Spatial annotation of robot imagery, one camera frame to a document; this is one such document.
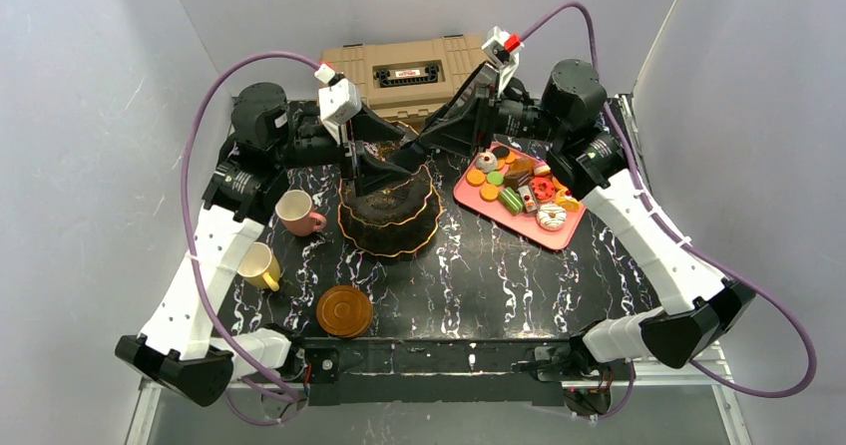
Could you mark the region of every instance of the pink mug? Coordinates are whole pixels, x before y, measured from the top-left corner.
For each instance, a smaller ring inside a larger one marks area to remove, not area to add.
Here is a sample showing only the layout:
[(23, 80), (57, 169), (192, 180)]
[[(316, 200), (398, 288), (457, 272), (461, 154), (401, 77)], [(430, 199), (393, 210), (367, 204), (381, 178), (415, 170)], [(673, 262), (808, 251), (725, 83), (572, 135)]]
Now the pink mug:
[(306, 191), (288, 191), (276, 203), (276, 215), (294, 235), (305, 237), (326, 227), (326, 218), (314, 211)]

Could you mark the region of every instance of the white wall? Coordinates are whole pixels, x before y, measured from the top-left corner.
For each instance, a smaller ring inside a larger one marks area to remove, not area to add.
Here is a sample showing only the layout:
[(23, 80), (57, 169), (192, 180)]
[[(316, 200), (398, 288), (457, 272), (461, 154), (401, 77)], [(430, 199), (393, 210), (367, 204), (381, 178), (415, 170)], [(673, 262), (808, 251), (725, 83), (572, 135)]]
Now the white wall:
[[(494, 25), (519, 34), (565, 1), (570, 0), (182, 0), (221, 70), (269, 49), (290, 49), (316, 59), (321, 51), (344, 44), (425, 40), (486, 32)], [(610, 92), (630, 92), (673, 0), (579, 1), (596, 23), (603, 83)], [(590, 59), (580, 13), (559, 15), (524, 51), (518, 77), (540, 92), (559, 60)], [(258, 64), (228, 84), (237, 94), (253, 82), (284, 77), (289, 96), (313, 97), (313, 81), (301, 71), (296, 64)]]
[(140, 376), (114, 347), (185, 252), (178, 159), (215, 70), (178, 0), (0, 0), (0, 58), (0, 443), (123, 443)]
[[(708, 254), (799, 314), (816, 381), (741, 397), (755, 443), (843, 443), (846, 386), (846, 0), (679, 0), (634, 91), (656, 195)], [(723, 340), (738, 382), (775, 389), (805, 367), (756, 300)]]

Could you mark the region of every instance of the mug handle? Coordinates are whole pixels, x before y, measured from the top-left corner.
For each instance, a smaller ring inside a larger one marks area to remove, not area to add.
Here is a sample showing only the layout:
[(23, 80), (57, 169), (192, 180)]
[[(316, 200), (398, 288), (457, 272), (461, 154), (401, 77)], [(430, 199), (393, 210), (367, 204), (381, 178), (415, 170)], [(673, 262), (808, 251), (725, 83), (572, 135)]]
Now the mug handle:
[(261, 278), (264, 279), (264, 283), (266, 283), (267, 286), (270, 287), (270, 290), (272, 290), (274, 292), (279, 291), (279, 282), (277, 282), (276, 280), (273, 279), (273, 277), (270, 276), (270, 272), (263, 273), (261, 275)]
[(323, 230), (323, 228), (326, 227), (326, 218), (323, 214), (312, 212), (308, 216), (314, 219), (314, 228), (312, 231), (317, 232), (318, 230)]

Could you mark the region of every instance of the brown lid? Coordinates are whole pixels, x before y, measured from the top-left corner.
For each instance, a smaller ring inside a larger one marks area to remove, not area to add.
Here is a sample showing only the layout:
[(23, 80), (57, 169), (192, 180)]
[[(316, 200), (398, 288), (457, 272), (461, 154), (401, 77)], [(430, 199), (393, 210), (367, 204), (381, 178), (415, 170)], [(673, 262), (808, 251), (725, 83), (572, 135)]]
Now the brown lid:
[(332, 287), (317, 302), (317, 322), (341, 338), (355, 338), (370, 328), (373, 304), (361, 290), (349, 285)]

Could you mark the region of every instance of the red part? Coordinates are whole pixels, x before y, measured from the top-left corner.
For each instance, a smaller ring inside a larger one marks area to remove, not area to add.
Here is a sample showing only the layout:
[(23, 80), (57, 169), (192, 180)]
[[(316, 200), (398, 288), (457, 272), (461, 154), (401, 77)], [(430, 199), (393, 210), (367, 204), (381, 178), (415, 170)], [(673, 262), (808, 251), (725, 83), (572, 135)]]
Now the red part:
[(516, 34), (512, 34), (509, 36), (508, 40), (505, 42), (505, 50), (509, 53), (517, 49), (523, 42), (520, 41), (520, 36)]
[(534, 178), (529, 181), (529, 186), (538, 201), (548, 201), (555, 196), (555, 185), (547, 178)]

